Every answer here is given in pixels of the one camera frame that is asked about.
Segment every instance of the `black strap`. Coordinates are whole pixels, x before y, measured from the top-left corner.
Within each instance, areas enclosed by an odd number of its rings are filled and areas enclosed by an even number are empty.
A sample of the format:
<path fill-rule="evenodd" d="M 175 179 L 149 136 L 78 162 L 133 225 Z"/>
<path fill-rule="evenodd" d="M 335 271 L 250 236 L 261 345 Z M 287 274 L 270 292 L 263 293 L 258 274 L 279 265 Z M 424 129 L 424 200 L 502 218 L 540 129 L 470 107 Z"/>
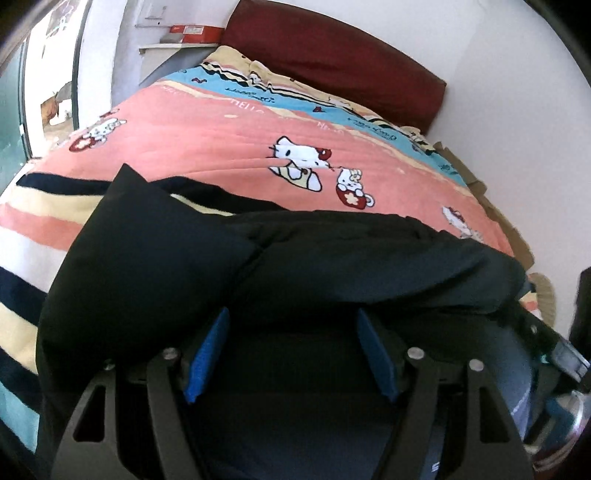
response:
<path fill-rule="evenodd" d="M 567 339 L 525 310 L 517 301 L 502 309 L 498 318 L 501 323 L 511 325 L 534 358 L 552 365 L 563 374 L 552 376 L 556 384 L 564 385 L 565 391 L 558 393 L 578 390 L 587 394 L 591 391 L 589 362 Z"/>

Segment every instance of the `white wall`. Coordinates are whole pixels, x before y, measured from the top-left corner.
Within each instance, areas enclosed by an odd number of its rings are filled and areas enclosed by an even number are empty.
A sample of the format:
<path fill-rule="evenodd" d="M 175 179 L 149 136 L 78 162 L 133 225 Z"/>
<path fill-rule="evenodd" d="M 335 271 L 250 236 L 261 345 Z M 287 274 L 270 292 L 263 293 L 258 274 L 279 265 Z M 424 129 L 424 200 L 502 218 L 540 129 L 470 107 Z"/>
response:
<path fill-rule="evenodd" d="M 281 0 L 372 34 L 448 81 L 489 0 Z"/>
<path fill-rule="evenodd" d="M 492 1 L 429 136 L 485 181 L 529 242 L 566 334 L 578 276 L 591 266 L 591 87 L 524 1 Z"/>
<path fill-rule="evenodd" d="M 25 63 L 25 118 L 33 157 L 43 157 L 47 154 L 48 148 L 45 134 L 43 133 L 41 104 L 51 97 L 52 93 L 55 94 L 55 92 L 47 91 L 43 62 L 41 61 L 50 18 L 51 13 L 47 14 L 31 30 Z"/>
<path fill-rule="evenodd" d="M 111 109 L 115 50 L 127 0 L 92 2 L 80 49 L 78 109 L 80 127 L 88 127 Z"/>
<path fill-rule="evenodd" d="M 384 40 L 417 60 L 444 80 L 449 80 L 478 25 L 489 0 L 282 0 L 354 25 Z M 169 3 L 158 0 L 161 4 Z M 225 27 L 238 0 L 175 0 L 162 24 L 204 24 Z M 193 67 L 208 52 L 182 52 L 139 84 L 142 58 L 139 47 L 158 43 L 164 28 L 137 28 L 144 0 L 129 0 L 123 18 L 114 18 L 121 31 L 114 60 L 112 100 L 117 104 L 141 86 L 180 68 Z"/>

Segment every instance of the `bed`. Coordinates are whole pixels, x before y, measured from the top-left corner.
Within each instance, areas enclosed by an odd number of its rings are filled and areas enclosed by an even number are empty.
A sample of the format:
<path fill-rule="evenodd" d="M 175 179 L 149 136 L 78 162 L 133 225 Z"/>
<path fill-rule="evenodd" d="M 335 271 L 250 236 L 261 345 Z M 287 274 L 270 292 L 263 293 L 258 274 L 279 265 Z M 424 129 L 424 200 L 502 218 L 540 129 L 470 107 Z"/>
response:
<path fill-rule="evenodd" d="M 396 213 L 512 254 L 499 225 L 414 125 L 221 46 L 73 133 L 2 197 L 0 447 L 31 471 L 43 301 L 123 164 L 210 215 Z M 536 308 L 531 294 L 522 303 Z"/>

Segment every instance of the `blue stripe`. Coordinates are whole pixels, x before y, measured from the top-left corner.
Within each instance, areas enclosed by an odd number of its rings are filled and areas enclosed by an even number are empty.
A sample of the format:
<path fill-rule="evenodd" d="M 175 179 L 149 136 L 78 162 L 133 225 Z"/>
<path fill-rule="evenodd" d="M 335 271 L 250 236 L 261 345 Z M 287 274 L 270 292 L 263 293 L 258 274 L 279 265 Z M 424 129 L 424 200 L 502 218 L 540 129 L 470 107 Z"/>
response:
<path fill-rule="evenodd" d="M 18 471 L 28 471 L 29 476 L 25 478 L 36 478 L 33 472 L 37 471 L 35 453 L 27 450 L 16 435 L 0 420 L 0 450 L 5 457 L 13 464 Z M 5 478 L 0 471 L 0 478 Z"/>
<path fill-rule="evenodd" d="M 172 73 L 165 78 L 174 82 L 184 83 L 185 85 L 194 86 L 193 79 L 197 77 L 203 78 L 207 75 L 207 83 L 199 85 L 200 89 L 209 90 L 224 96 L 230 96 L 235 99 L 242 100 L 261 100 L 267 106 L 284 108 L 291 111 L 304 112 L 311 117 L 317 119 L 319 122 L 333 123 L 343 125 L 354 130 L 364 132 L 374 138 L 379 138 L 382 141 L 392 145 L 400 150 L 403 154 L 422 162 L 433 170 L 439 172 L 441 175 L 452 179 L 457 184 L 466 186 L 466 183 L 445 158 L 438 153 L 427 155 L 404 134 L 399 134 L 396 130 L 389 126 L 381 127 L 365 118 L 356 114 L 352 109 L 346 109 L 336 106 L 327 107 L 323 105 L 323 112 L 316 113 L 315 107 L 320 103 L 314 99 L 302 99 L 291 96 L 287 92 L 278 92 L 273 88 L 267 89 L 263 86 L 253 86 L 245 80 L 236 80 L 235 78 L 226 77 L 219 72 L 213 72 L 209 69 L 204 69 L 203 66 L 198 66 L 190 70 L 181 70 Z M 322 148 L 331 148 L 330 145 L 318 145 Z"/>
<path fill-rule="evenodd" d="M 39 414 L 27 407 L 0 382 L 0 420 L 31 452 L 37 450 Z"/>
<path fill-rule="evenodd" d="M 363 310 L 357 315 L 357 336 L 382 395 L 394 402 L 400 393 L 394 363 Z"/>
<path fill-rule="evenodd" d="M 41 411 L 41 385 L 38 377 L 1 348 L 0 382 L 31 410 Z"/>
<path fill-rule="evenodd" d="M 0 267 L 0 303 L 35 326 L 47 294 Z"/>
<path fill-rule="evenodd" d="M 230 313 L 228 309 L 223 309 L 191 362 L 189 384 L 184 390 L 184 396 L 188 403 L 195 403 L 197 397 L 205 392 L 229 331 Z"/>

